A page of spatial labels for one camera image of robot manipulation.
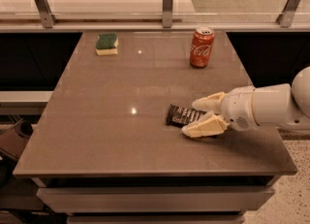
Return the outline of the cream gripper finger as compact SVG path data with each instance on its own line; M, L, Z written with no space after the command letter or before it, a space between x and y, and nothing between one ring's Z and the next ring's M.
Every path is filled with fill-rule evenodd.
M223 134L230 123L213 111L207 112L199 120L182 127L181 131L190 138L210 137Z
M192 103L192 107L197 111L213 111L215 113L220 113L222 101L226 98L226 96L227 94L225 92L217 92L212 95L195 100Z

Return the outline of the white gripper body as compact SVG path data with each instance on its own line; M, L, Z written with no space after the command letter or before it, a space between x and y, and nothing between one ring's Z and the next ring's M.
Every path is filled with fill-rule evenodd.
M259 128L252 110L254 90L254 86L235 88L221 102L221 115L236 131Z

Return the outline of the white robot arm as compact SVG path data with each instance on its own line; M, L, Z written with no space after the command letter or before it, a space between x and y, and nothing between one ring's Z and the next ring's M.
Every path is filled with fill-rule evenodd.
M292 84L238 87L228 93L218 92L197 99L192 108L205 115L182 128L190 138L223 134L228 128L250 131L261 126L308 133L310 67L302 69Z

